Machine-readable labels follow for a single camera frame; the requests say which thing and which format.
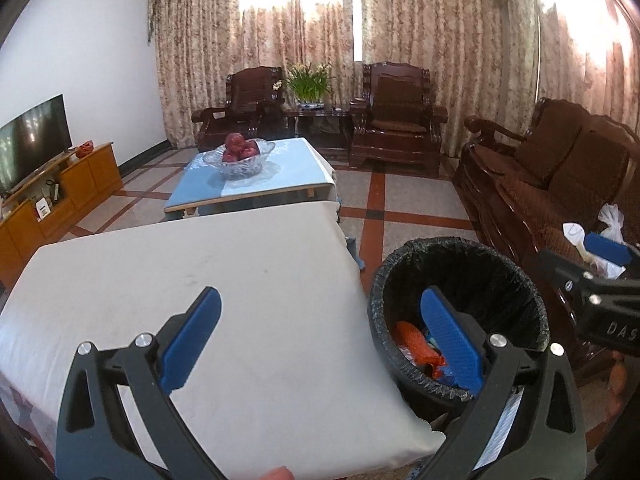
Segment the person's right hand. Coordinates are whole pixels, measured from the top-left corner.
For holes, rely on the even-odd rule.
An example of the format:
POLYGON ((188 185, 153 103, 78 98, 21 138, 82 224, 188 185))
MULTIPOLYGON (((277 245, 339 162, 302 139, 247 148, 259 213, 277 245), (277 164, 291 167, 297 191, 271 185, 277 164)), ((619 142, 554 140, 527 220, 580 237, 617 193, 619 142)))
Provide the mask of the person's right hand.
POLYGON ((606 419, 613 420, 625 405, 624 394, 628 384, 628 372, 624 361, 617 361, 612 367, 608 378, 608 403, 606 404, 606 419))

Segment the person's left hand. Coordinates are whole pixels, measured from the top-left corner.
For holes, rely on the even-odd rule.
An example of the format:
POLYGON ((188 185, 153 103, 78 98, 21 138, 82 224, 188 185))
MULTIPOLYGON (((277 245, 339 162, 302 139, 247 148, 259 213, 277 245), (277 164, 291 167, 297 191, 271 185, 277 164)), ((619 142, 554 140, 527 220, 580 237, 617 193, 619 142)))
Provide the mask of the person's left hand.
POLYGON ((288 467, 280 466, 263 474, 260 480, 295 480, 295 477, 288 467))

